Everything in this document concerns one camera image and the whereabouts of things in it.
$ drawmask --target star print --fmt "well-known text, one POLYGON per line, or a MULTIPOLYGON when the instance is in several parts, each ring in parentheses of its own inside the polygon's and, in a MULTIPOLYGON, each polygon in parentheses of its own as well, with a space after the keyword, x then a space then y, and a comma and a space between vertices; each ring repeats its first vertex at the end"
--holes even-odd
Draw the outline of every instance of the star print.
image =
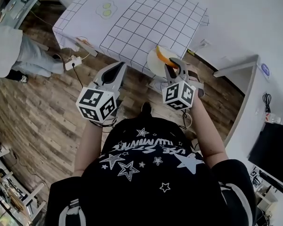
POLYGON ((145 163, 143 163, 143 161, 142 161, 141 163, 139 163, 139 165, 140 165, 140 168, 143 168, 145 163))
POLYGON ((120 155, 121 155, 121 154, 114 156, 114 155, 109 154, 109 158, 106 158, 106 159, 104 159, 104 160, 102 160, 102 161, 100 161, 100 162, 107 162, 107 161, 108 161, 108 162, 109 162, 109 165, 110 165, 110 170, 112 170, 114 164, 115 164, 117 161, 124 161, 124 160, 125 160, 124 158, 120 158, 120 157, 119 157, 120 155))
POLYGON ((163 161, 161 160, 161 157, 154 157, 154 162, 153 162, 153 163, 156 163, 156 165, 159 166, 159 164, 160 164, 161 162, 163 162, 163 161))
POLYGON ((149 134, 148 132, 145 131, 145 128, 143 128, 142 130, 137 130, 137 131, 138 131, 137 137, 139 137, 139 136, 144 137, 145 135, 149 134))
POLYGON ((118 176, 121 176, 121 175, 125 175, 127 177, 127 179, 129 181, 131 181, 132 179, 132 174, 133 173, 138 173, 140 171, 138 171, 137 169, 135 169, 133 167, 133 161, 130 162, 128 165, 125 165, 123 163, 120 163, 118 162, 118 164, 121 166, 122 170, 119 172, 118 176))
POLYGON ((161 184, 161 187, 159 189, 163 190, 164 193, 167 191, 167 190, 171 190, 170 187, 169 187, 169 184, 170 183, 162 183, 161 184))
POLYGON ((117 145, 119 146, 119 148, 122 148, 123 147, 123 142, 122 141, 120 141, 117 145))
POLYGON ((192 174, 196 173, 196 165, 204 163, 204 161, 197 160, 194 153, 189 154, 187 157, 178 154, 174 154, 174 156, 181 161, 177 167, 186 167, 192 174))

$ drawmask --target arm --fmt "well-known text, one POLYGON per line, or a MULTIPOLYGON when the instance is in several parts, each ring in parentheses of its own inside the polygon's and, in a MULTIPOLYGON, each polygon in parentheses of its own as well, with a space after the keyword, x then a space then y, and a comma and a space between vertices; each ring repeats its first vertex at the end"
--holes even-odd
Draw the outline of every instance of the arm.
POLYGON ((228 160, 223 141, 197 93, 190 114, 206 164, 212 168, 217 163, 228 160))
POLYGON ((85 169, 100 156, 103 128, 89 121, 86 123, 81 143, 75 155, 74 177, 80 177, 85 169))

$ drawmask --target table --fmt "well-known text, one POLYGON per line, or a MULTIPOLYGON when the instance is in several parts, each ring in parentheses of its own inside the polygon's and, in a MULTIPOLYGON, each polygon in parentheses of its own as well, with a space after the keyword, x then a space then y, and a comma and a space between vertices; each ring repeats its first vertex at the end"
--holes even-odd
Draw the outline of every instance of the table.
POLYGON ((195 31, 208 25, 195 0, 74 0, 53 27, 61 48, 91 48, 154 79, 147 55, 158 44, 182 58, 195 31))
POLYGON ((10 0, 8 5, 4 9, 3 13, 5 13, 5 16, 0 23, 0 26, 8 25, 12 28, 18 29, 25 19, 26 15, 29 13, 30 9, 35 5, 37 1, 38 0, 28 0, 26 4, 24 4, 23 2, 21 2, 21 0, 10 0), (14 7, 10 11, 8 11, 14 1, 16 2, 14 7))

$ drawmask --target yellow circle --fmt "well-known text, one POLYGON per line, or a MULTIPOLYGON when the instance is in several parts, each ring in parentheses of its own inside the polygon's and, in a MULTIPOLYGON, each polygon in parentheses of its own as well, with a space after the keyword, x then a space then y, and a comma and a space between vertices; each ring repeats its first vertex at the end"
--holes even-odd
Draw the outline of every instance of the yellow circle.
POLYGON ((108 9, 109 7, 111 7, 111 3, 107 2, 103 5, 103 8, 105 8, 105 9, 108 9))
POLYGON ((103 12, 104 16, 109 16, 111 14, 111 10, 106 10, 103 12))

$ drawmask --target person's leg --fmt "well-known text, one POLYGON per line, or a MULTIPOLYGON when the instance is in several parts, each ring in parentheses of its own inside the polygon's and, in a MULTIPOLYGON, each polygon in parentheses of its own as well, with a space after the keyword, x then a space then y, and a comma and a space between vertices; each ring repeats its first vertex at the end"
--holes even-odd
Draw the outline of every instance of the person's leg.
POLYGON ((20 71, 11 70, 5 78, 12 81, 20 81, 22 79, 22 75, 24 74, 20 71))
POLYGON ((64 64, 61 59, 50 57, 25 34, 23 34, 22 37, 17 61, 37 65, 47 71, 57 74, 62 74, 64 72, 64 64))
POLYGON ((33 74, 38 74, 38 75, 42 75, 44 77, 50 77, 51 76, 51 72, 37 66, 34 64, 30 64, 30 63, 25 63, 25 62, 15 62, 15 64, 12 66, 13 70, 22 70, 24 72, 29 72, 29 73, 33 73, 33 74))

